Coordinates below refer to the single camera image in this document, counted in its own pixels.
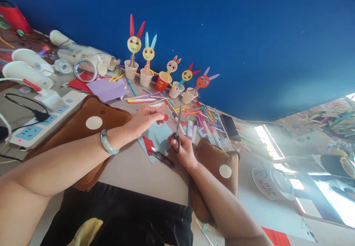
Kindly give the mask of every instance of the white button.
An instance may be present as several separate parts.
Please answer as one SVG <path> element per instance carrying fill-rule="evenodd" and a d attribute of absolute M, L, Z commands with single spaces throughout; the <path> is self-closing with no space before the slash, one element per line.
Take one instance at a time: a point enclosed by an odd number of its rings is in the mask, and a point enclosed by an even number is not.
<path fill-rule="evenodd" d="M 230 178 L 232 175 L 232 170 L 227 165 L 221 165 L 219 167 L 219 174 L 224 178 Z"/>
<path fill-rule="evenodd" d="M 89 117 L 86 120 L 86 127 L 88 129 L 98 129 L 102 126 L 102 119 L 101 117 Z"/>

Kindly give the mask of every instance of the bracelet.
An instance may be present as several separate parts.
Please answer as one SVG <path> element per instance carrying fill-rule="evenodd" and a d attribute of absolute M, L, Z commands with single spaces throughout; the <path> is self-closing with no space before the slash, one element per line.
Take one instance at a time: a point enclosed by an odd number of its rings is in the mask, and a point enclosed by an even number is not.
<path fill-rule="evenodd" d="M 115 150 L 111 147 L 110 143 L 108 142 L 106 132 L 108 129 L 103 129 L 100 133 L 100 140 L 102 143 L 102 146 L 105 148 L 106 152 L 108 152 L 110 155 L 116 155 L 119 153 L 119 149 Z"/>

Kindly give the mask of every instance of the brown pouch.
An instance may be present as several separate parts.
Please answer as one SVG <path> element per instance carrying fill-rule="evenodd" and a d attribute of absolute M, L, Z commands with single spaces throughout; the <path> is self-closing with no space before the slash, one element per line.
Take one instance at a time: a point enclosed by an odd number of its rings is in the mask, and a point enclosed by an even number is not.
<path fill-rule="evenodd" d="M 93 116 L 98 116 L 102 119 L 102 126 L 95 130 L 86 127 L 86 120 Z M 123 126 L 131 118 L 132 116 L 129 112 L 111 107 L 101 102 L 95 95 L 88 95 L 82 101 L 80 109 L 64 121 L 48 138 L 32 149 L 26 155 L 24 161 L 67 142 L 76 141 L 100 133 L 103 129 Z M 91 189 L 104 171 L 108 161 L 109 158 L 87 173 L 76 182 L 73 187 L 80 191 Z"/>
<path fill-rule="evenodd" d="M 228 190 L 237 196 L 238 189 L 238 168 L 240 155 L 236 151 L 225 153 L 219 147 L 212 145 L 208 139 L 202 138 L 197 147 L 197 160 L 211 172 Z M 232 175 L 229 178 L 224 178 L 219 174 L 219 167 L 227 165 L 232 170 Z M 206 202 L 204 201 L 201 192 L 192 180 L 190 184 L 192 208 L 196 217 L 206 224 L 215 226 L 214 219 Z"/>

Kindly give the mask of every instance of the purple paper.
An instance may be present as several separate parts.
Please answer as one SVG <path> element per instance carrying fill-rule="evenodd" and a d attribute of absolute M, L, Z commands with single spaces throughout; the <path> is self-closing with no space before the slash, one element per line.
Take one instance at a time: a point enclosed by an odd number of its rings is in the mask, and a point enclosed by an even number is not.
<path fill-rule="evenodd" d="M 119 79 L 118 81 L 109 81 L 110 79 L 111 78 L 95 80 L 86 85 L 103 102 L 119 98 L 129 93 L 127 85 L 122 79 Z"/>

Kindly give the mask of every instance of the hand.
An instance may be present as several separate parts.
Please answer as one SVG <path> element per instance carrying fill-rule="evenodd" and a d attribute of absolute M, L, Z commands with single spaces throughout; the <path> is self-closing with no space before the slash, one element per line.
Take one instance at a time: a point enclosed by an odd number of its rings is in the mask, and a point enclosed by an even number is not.
<path fill-rule="evenodd" d="M 133 118 L 124 125 L 132 136 L 132 140 L 139 138 L 155 121 L 158 125 L 164 123 L 164 115 L 154 107 L 141 107 Z"/>
<path fill-rule="evenodd" d="M 198 165 L 198 161 L 193 153 L 192 143 L 188 137 L 179 134 L 180 138 L 180 151 L 177 155 L 180 163 L 185 167 L 185 169 L 190 173 Z M 178 141 L 172 138 L 172 135 L 168 138 L 169 145 L 171 145 L 175 150 L 178 149 Z"/>

